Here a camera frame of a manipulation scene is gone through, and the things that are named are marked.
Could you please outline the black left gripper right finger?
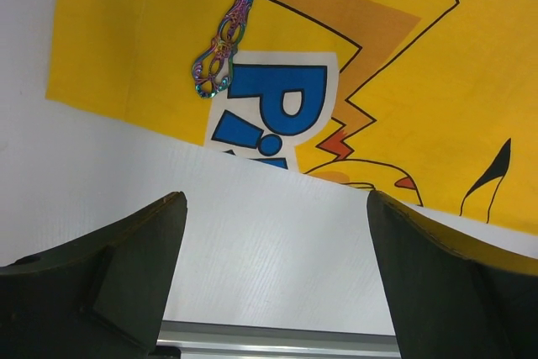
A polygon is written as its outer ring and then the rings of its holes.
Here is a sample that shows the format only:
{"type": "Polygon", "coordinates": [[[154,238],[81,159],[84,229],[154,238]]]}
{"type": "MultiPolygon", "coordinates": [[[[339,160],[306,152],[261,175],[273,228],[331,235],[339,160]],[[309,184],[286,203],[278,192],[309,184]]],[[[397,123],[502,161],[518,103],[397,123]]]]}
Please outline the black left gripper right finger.
{"type": "Polygon", "coordinates": [[[403,358],[535,358],[537,260],[379,191],[367,218],[403,358]]]}

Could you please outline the iridescent rainbow fork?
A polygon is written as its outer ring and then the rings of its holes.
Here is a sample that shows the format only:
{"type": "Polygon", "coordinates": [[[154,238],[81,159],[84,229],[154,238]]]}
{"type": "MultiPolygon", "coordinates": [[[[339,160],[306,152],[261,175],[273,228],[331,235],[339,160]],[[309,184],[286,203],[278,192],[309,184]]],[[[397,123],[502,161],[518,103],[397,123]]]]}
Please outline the iridescent rainbow fork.
{"type": "Polygon", "coordinates": [[[254,0],[234,0],[219,22],[209,47],[193,62],[194,89],[201,99],[227,90],[234,77],[233,59],[239,49],[254,0]]]}

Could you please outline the yellow Pikachu placemat cloth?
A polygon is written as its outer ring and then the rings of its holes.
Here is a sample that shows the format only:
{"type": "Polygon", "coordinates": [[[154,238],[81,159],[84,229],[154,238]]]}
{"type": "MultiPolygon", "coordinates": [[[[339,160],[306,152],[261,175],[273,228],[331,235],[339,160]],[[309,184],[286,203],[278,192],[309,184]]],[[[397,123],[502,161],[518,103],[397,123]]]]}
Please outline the yellow Pikachu placemat cloth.
{"type": "Polygon", "coordinates": [[[537,0],[254,0],[230,87],[201,99],[233,2],[56,0],[47,98],[536,256],[537,0]]]}

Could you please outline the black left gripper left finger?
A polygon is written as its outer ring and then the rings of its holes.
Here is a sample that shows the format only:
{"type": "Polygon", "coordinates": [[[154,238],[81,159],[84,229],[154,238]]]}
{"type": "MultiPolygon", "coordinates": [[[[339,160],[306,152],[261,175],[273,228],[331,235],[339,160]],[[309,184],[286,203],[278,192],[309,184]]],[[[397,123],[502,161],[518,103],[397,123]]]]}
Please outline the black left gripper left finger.
{"type": "Polygon", "coordinates": [[[1,269],[3,358],[146,358],[156,348],[187,219],[173,192],[1,269]]]}

